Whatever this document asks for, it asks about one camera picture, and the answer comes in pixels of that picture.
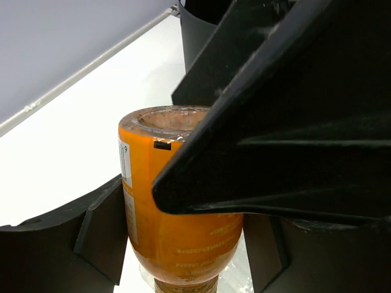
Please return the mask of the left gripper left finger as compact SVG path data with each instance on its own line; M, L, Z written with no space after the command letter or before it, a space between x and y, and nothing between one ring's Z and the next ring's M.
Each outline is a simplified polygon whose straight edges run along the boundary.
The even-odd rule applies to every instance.
M128 232L122 177L1 227L1 292L113 292Z

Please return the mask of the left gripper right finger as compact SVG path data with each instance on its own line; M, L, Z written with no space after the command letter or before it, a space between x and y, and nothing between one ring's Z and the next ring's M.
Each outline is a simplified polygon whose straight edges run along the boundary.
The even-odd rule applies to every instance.
M246 214L255 292L390 292L390 218L362 227Z

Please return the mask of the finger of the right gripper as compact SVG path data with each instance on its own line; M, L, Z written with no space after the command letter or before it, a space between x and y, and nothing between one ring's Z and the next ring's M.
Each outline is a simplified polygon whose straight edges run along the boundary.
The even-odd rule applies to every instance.
M168 214L390 217L390 2L299 1L152 187Z
M232 1L172 93L174 105L212 106L295 1Z

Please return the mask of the orange juice bottle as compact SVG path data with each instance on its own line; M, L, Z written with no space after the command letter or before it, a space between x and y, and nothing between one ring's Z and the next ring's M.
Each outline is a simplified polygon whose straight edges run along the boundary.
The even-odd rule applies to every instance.
M153 180L207 112L202 106L157 106L119 123L129 239L156 292L216 292L242 233L241 214L170 215L153 201Z

